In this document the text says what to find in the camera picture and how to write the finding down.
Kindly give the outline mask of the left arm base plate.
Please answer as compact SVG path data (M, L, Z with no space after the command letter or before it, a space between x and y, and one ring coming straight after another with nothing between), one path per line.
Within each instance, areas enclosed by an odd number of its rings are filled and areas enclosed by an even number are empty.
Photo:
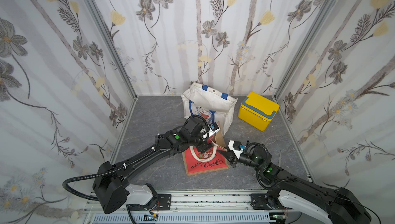
M171 194L159 194L154 211L169 211L171 208Z

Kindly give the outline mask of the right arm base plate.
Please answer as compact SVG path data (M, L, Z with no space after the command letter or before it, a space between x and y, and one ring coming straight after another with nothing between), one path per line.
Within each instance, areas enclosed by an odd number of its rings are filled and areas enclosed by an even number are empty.
M251 202L250 205L254 210L286 210L279 201L279 194L251 194Z

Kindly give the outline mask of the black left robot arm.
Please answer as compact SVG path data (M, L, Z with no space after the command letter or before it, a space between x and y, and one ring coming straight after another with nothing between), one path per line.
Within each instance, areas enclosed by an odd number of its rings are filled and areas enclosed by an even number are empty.
M107 161L99 167L97 173L69 178L62 186L75 196L99 202L105 214L111 214L128 204L151 208L157 202L157 192L148 183L133 185L132 179L153 163L181 154L190 148L197 148L198 152L205 153L213 146L208 142L209 138L218 131L220 127L216 122L207 123L203 117L191 115L183 125L165 134L156 135L154 144L135 156L115 164ZM83 194L69 185L90 179L94 181L95 196Z

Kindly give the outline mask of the red jute Christmas bag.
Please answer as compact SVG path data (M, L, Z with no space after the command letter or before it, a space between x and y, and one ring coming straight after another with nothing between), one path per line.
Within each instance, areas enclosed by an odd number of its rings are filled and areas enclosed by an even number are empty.
M220 151L225 151L222 131L210 137L208 142L213 147L204 153L191 146L182 153L187 176L229 169L229 162L220 154Z

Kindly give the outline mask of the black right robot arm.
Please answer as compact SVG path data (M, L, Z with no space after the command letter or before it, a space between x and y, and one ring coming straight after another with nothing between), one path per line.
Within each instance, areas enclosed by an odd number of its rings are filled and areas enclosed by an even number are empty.
M293 209L325 224L371 223L371 215L351 191L322 187L289 173L271 161L263 144L231 140L220 154L232 166L241 163L255 170L258 183L266 190L263 206L268 210Z

